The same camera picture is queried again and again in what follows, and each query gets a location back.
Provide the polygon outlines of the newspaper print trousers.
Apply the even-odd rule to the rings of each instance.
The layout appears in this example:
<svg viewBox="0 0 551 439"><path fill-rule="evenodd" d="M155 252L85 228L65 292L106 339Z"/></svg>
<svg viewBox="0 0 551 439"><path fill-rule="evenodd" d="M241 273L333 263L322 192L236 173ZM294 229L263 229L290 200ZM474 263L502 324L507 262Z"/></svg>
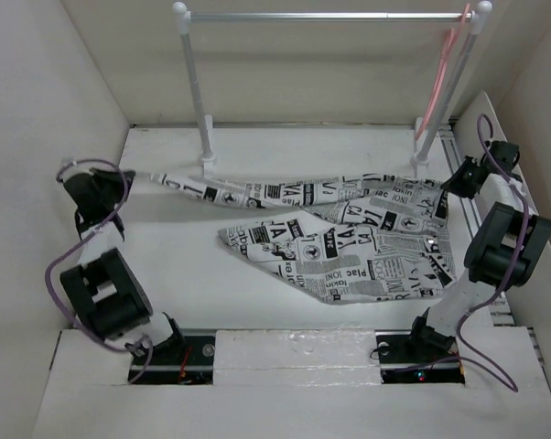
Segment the newspaper print trousers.
<svg viewBox="0 0 551 439"><path fill-rule="evenodd" d="M232 252L330 305L441 296L456 281L448 193L433 179L387 174L296 182L137 173L229 209L301 209L327 222L265 219L219 230Z"/></svg>

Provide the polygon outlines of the pink clothes hanger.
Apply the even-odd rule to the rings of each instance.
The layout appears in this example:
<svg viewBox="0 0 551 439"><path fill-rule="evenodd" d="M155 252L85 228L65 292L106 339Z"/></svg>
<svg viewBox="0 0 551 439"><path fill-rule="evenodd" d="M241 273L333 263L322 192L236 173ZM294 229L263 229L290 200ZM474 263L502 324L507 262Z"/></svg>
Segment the pink clothes hanger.
<svg viewBox="0 0 551 439"><path fill-rule="evenodd" d="M437 106L438 98L441 93L444 79L447 73L450 53L459 39L459 36L462 32L464 24L467 21L466 16L469 12L470 12L470 4L467 3L462 11L462 18L459 20L459 25L457 27L452 27L445 35L443 46L440 52L437 73L434 80L432 92L430 94L427 108L422 118L422 122L420 126L416 129L416 133L415 133L416 141L420 139L423 132L426 130L427 125L430 122L432 115L435 111L435 107Z"/></svg>

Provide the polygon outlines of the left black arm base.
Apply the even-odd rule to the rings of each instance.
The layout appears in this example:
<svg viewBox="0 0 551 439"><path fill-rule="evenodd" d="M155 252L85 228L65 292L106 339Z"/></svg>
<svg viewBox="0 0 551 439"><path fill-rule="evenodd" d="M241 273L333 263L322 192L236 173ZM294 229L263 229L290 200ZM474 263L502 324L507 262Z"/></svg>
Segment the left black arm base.
<svg viewBox="0 0 551 439"><path fill-rule="evenodd" d="M213 383L215 331L186 331L186 347L178 354L155 354L138 378L146 356L132 360L127 378L135 385L211 385Z"/></svg>

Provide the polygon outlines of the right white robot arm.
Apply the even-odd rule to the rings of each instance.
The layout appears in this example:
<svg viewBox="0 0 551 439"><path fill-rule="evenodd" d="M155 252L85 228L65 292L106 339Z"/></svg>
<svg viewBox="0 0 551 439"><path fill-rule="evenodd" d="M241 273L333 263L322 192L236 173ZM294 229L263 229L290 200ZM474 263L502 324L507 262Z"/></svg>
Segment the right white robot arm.
<svg viewBox="0 0 551 439"><path fill-rule="evenodd" d="M551 220L524 209L524 197L513 169L519 161L519 146L490 141L480 161L467 156L441 188L459 198L474 198L483 186L500 177L508 198L493 202L464 258L463 275L448 288L437 304L418 316L405 348L414 359L425 360L438 350L447 352L455 342L462 317L486 302L499 286L508 291L530 279L551 235Z"/></svg>

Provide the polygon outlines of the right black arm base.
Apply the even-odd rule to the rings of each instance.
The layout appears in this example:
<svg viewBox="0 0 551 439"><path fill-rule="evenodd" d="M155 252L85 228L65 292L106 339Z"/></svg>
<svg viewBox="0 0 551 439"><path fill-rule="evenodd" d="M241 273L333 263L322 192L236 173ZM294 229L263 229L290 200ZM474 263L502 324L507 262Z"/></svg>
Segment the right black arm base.
<svg viewBox="0 0 551 439"><path fill-rule="evenodd" d="M382 384L464 384L458 358L433 345L414 345L405 331L375 333L370 359L377 360Z"/></svg>

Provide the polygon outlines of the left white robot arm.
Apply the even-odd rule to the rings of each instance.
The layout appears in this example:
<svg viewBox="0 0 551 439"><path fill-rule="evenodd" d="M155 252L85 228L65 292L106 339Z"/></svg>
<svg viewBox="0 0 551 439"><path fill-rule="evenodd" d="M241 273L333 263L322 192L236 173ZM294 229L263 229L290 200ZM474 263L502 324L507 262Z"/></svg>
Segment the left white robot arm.
<svg viewBox="0 0 551 439"><path fill-rule="evenodd" d="M76 205L79 237L84 240L90 233L102 232L108 241L97 244L89 258L61 273L59 280L73 313L98 341L127 337L130 341L124 347L135 359L151 356L173 363L186 354L187 341L175 319L153 310L118 249L124 241L124 224L114 210L128 195L134 178L134 171L119 174L92 168L64 179L64 189Z"/></svg>

